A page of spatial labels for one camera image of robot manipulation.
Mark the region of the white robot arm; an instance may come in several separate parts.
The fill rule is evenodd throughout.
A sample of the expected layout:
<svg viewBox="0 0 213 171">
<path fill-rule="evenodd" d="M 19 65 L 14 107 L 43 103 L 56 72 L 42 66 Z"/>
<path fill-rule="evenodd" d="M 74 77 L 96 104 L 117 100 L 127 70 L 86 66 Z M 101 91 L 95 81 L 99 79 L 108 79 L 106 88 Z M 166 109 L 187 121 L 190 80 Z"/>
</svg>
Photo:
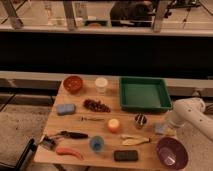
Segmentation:
<svg viewBox="0 0 213 171">
<path fill-rule="evenodd" d="M 206 105 L 201 98 L 179 99 L 173 102 L 165 123 L 171 129 L 179 129 L 186 122 L 192 124 L 213 142 L 213 119 L 204 114 Z"/>
</svg>

